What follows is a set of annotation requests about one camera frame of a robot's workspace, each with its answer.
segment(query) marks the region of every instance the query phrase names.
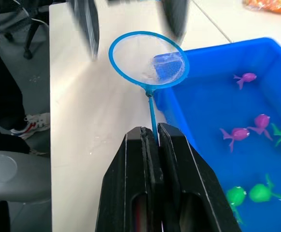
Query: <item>gray floor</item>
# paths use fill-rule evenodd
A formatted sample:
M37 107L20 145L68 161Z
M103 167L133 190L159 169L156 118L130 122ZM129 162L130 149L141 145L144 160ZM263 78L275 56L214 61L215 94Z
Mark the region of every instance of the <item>gray floor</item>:
M26 113L33 115L50 112L49 34L45 26L39 27L30 47L33 58L27 60L23 57L27 31L28 27L13 33L12 43L0 34L0 57L23 93ZM32 148L49 153L50 131L39 132L27 142Z

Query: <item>person's leg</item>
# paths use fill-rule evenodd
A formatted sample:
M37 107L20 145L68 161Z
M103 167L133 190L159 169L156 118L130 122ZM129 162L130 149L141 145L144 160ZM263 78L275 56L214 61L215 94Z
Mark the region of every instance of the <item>person's leg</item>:
M0 151L13 151L28 154L30 152L30 147L19 137L0 133Z
M22 93L0 58L0 126L7 129L26 127Z

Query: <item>blue water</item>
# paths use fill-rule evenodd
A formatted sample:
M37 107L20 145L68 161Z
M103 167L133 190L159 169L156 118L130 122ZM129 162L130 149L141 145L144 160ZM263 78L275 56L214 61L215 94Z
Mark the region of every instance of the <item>blue water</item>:
M270 122L281 128L280 47L266 39L264 44L243 43L188 51L188 78L158 90L155 100L167 122L182 130L214 170L224 193L234 186L249 193L256 184L266 185L269 174L275 185L272 192L281 195L281 143L275 147L279 136L273 135L271 125L267 129L274 141L250 131L248 138L235 141L233 153L231 140L223 140L219 130L231 133L233 128L255 127L254 119L260 114L270 116ZM258 77L239 90L233 74L248 72ZM254 203L247 195L237 210L243 232L281 231L281 201L276 197Z

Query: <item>sneaker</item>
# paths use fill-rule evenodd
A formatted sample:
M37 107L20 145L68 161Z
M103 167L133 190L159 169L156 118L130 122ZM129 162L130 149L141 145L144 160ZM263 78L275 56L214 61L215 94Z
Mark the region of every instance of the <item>sneaker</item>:
M26 140L38 131L50 129L50 113L27 115L24 120L28 122L28 125L23 130L10 130L11 135L18 136Z
M35 155L35 156L41 156L41 155L44 155L44 154L47 154L47 153L46 152L39 152L39 151L36 151L36 150L31 148L29 154Z

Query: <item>cable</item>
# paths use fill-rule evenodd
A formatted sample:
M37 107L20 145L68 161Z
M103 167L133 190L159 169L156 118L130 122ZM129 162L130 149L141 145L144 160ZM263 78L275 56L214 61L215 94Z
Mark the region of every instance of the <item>cable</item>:
M25 12L25 14L26 14L31 20L36 21L36 22L43 23L43 24L45 24L45 25L47 26L47 28L49 28L49 25L46 24L44 21L39 20L39 19L36 19L36 18L32 18L32 17L30 16L30 14L28 13L28 11L21 5L20 2L18 2L17 0L12 0L12 1L14 1L16 4L18 4L18 5L23 9L23 11Z

